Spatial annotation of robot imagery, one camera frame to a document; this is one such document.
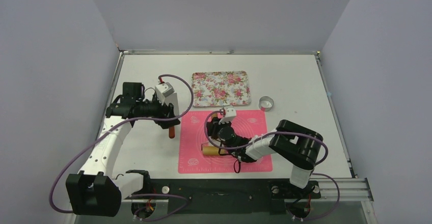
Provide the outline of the wooden rolling pin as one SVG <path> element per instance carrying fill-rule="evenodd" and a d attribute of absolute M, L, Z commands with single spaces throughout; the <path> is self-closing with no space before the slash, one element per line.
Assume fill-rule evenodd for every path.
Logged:
<path fill-rule="evenodd" d="M 215 146 L 210 146 L 208 144 L 201 145 L 201 152 L 203 156 L 226 156 L 229 155 L 226 150 L 219 149 Z"/>

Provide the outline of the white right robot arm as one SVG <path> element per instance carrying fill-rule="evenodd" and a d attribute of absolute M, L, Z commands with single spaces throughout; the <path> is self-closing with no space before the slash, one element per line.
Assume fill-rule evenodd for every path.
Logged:
<path fill-rule="evenodd" d="M 271 154 L 289 161 L 293 167 L 287 190 L 294 197 L 307 191 L 315 167 L 329 154 L 318 132 L 289 120 L 281 120 L 275 130 L 263 135 L 243 137 L 235 132 L 231 122 L 214 117 L 205 122 L 204 132 L 213 146 L 226 151 L 238 162 L 253 163 Z"/>

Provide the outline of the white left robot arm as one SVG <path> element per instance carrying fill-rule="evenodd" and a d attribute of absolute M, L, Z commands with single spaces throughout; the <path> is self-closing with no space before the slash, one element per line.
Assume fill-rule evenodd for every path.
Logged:
<path fill-rule="evenodd" d="M 151 99 L 145 98 L 144 85 L 124 82 L 122 94 L 108 106 L 98 142 L 77 174 L 66 179 L 72 211 L 77 215 L 115 216 L 123 199 L 135 194 L 145 199 L 152 184 L 146 170 L 127 170 L 113 179 L 115 162 L 125 138 L 133 128 L 132 118 L 156 118 L 162 129 L 179 125 L 178 99 L 168 82 L 153 87 Z"/>

